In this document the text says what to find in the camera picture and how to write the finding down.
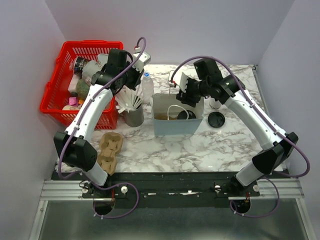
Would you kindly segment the stack of white paper cups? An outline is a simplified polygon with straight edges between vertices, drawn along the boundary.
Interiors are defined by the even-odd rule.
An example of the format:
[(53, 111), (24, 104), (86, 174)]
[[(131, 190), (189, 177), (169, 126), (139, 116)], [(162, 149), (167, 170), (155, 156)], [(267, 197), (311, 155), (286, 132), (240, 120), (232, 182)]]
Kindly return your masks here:
[(213, 110), (218, 110), (222, 106), (222, 104), (218, 100), (211, 98), (209, 100), (209, 106)]

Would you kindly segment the light blue paper bag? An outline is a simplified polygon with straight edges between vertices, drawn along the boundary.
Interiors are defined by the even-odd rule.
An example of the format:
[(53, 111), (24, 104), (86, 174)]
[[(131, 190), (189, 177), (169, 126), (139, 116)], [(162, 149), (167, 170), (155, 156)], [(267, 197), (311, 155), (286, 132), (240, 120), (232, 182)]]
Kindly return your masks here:
[[(154, 115), (158, 113), (167, 113), (168, 115), (178, 115), (181, 111), (192, 111), (195, 119), (177, 119), (177, 120), (157, 120)], [(176, 99), (174, 93), (157, 93), (152, 96), (152, 117), (153, 129), (156, 136), (169, 135), (192, 135), (196, 132), (204, 118), (204, 98), (195, 107), (183, 104)]]

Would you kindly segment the black cup lid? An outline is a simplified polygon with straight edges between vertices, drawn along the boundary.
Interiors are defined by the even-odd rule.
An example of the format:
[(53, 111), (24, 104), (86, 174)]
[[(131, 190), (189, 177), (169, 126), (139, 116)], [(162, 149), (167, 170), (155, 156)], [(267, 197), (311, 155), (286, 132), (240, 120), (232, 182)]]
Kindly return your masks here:
[(196, 115), (191, 110), (187, 110), (187, 111), (182, 110), (177, 115), (178, 120), (190, 120), (190, 119), (196, 119), (196, 118), (197, 118)]

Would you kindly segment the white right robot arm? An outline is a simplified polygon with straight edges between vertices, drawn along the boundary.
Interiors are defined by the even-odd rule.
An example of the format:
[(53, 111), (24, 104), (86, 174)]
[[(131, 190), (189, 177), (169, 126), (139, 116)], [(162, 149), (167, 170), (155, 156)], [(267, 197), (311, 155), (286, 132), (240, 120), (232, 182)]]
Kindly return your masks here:
[(202, 97), (214, 99), (242, 120), (262, 148), (230, 183), (230, 191), (241, 196), (252, 182), (281, 165), (291, 155), (299, 138), (294, 132), (287, 133), (275, 124), (233, 73), (222, 76), (214, 59), (200, 56), (193, 60), (198, 80), (177, 70), (170, 74), (170, 85), (179, 87), (176, 99), (191, 107), (195, 107)]

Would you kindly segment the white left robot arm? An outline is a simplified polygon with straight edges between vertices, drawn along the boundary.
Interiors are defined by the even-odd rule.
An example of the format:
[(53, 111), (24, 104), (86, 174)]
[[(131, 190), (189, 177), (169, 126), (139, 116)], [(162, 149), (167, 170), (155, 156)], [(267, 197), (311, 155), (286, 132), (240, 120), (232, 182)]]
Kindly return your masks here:
[(64, 132), (57, 132), (53, 138), (62, 163), (80, 169), (94, 184), (93, 191), (101, 198), (107, 197), (111, 185), (106, 182), (108, 173), (99, 165), (98, 152), (90, 144), (94, 129), (113, 96), (122, 87), (134, 90), (140, 83), (144, 66), (150, 56), (144, 48), (135, 47), (132, 62), (127, 61), (127, 51), (113, 48), (107, 63), (91, 77), (88, 95), (75, 119)]

